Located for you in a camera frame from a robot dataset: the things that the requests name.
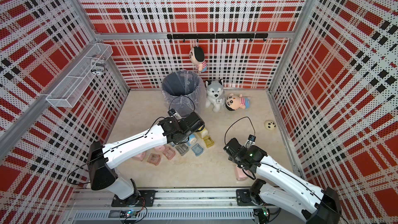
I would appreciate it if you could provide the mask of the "lying cartoon boy doll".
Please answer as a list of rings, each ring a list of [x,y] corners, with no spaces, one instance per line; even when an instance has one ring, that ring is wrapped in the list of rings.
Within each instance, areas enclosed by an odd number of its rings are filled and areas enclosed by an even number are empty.
[[[230,94],[226,97],[225,105],[229,111],[244,110],[250,107],[250,99],[249,97],[244,97],[242,94]]]

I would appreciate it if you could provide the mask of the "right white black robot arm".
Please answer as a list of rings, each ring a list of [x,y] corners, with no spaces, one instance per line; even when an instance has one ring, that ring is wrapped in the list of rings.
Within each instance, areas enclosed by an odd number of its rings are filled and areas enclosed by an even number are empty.
[[[256,145],[241,145],[236,138],[224,146],[229,160],[254,180],[244,203],[274,205],[307,224],[337,224],[342,209],[339,195],[328,187],[322,189],[286,170],[266,151]]]

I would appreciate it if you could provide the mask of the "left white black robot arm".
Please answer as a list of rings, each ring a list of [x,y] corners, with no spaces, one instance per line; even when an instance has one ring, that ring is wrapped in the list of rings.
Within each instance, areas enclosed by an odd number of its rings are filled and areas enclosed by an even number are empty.
[[[159,117],[148,130],[121,141],[105,145],[94,142],[87,165],[91,190],[108,190],[124,205],[138,204],[142,197],[134,180],[119,175],[117,167],[148,149],[168,143],[181,144],[204,127],[202,118],[192,112],[181,119]]]

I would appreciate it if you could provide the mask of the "pink sharpener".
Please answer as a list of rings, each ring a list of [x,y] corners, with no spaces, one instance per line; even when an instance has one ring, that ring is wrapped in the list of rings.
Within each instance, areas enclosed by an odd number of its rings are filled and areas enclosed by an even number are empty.
[[[133,159],[137,160],[137,161],[143,161],[145,159],[145,156],[146,156],[146,152],[144,151],[142,153],[139,153],[138,155],[135,155],[133,157]]]
[[[163,152],[163,151],[165,151],[165,149],[166,149],[165,145],[157,146],[157,147],[154,148],[154,150],[156,152]]]
[[[236,177],[237,181],[244,181],[248,178],[248,176],[245,174],[245,172],[238,167],[234,168],[234,172],[235,172],[235,177]]]

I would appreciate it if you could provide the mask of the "grey bin with plastic liner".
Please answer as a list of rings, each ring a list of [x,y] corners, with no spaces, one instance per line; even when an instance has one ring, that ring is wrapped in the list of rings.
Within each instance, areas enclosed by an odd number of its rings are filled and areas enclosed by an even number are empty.
[[[193,71],[179,70],[167,75],[161,83],[161,90],[167,110],[174,109],[182,117],[192,111],[200,115],[205,108],[205,84]]]

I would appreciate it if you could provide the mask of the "husky plush toy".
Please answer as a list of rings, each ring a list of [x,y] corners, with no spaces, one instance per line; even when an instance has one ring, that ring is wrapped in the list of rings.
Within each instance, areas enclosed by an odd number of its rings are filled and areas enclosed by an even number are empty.
[[[214,107],[212,110],[214,113],[217,113],[225,104],[225,99],[226,99],[223,87],[223,80],[220,79],[218,81],[212,81],[212,82],[206,80],[205,86],[207,93],[205,107],[209,108],[211,105],[213,105]]]

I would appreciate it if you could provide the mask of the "black white can in basket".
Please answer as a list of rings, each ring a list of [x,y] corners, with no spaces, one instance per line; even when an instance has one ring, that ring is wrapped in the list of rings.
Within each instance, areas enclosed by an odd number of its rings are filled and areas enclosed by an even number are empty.
[[[95,55],[91,59],[91,73],[95,76],[105,73],[105,58],[102,55]]]

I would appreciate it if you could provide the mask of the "translucent grey sharpener tray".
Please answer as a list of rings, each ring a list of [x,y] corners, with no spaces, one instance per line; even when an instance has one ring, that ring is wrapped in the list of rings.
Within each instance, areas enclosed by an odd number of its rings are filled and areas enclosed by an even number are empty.
[[[184,156],[189,151],[189,147],[186,144],[180,144],[176,146],[176,150],[181,156]]]

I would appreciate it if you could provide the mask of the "right green circuit board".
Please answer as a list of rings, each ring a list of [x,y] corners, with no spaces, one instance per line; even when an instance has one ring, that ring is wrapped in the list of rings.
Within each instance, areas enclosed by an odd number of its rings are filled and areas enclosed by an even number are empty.
[[[254,209],[254,223],[255,224],[268,224],[269,223],[269,211],[267,209],[257,208]]]

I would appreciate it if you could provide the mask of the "translucent blue sharpener tray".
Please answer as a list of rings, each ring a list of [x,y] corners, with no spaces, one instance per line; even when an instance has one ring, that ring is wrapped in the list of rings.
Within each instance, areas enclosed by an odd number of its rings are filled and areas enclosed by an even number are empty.
[[[204,148],[200,144],[195,144],[191,149],[196,157],[200,156],[204,151]]]

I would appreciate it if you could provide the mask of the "green circuit board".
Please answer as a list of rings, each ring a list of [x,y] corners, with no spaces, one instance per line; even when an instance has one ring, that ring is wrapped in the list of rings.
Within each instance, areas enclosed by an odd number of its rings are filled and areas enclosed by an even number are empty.
[[[267,209],[257,208],[254,209],[254,223],[255,224],[268,224],[269,223],[269,211]]]
[[[121,219],[129,219],[129,218],[136,218],[138,216],[139,212],[135,210],[122,210],[120,211],[120,218]]]

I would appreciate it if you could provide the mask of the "blue sharpener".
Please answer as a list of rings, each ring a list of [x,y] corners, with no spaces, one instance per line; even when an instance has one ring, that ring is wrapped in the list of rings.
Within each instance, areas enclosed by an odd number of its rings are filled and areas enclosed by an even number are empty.
[[[187,144],[188,146],[193,146],[196,142],[197,142],[196,136],[195,136],[194,134],[191,134],[191,135],[189,136],[189,139],[188,139],[188,141],[186,142],[186,144]]]

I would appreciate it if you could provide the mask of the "yellow pencil sharpener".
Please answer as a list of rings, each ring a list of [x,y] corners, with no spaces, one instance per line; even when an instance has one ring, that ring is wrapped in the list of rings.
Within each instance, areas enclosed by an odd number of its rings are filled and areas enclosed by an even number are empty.
[[[196,132],[196,134],[201,138],[205,139],[207,136],[209,136],[209,132],[206,128],[203,128],[201,131]]]

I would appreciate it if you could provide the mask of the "translucent pink sharpener tray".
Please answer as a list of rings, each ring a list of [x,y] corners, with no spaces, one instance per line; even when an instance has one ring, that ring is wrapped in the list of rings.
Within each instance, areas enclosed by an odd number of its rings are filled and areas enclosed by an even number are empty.
[[[147,159],[147,162],[153,164],[154,166],[158,166],[160,161],[161,161],[161,156],[155,153],[151,153]]]

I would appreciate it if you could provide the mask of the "translucent yellow sharpener tray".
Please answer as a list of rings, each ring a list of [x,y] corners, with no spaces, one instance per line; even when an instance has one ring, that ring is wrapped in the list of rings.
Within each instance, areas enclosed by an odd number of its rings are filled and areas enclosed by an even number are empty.
[[[212,140],[212,138],[209,135],[204,137],[203,140],[207,148],[210,148],[215,144],[215,142]]]

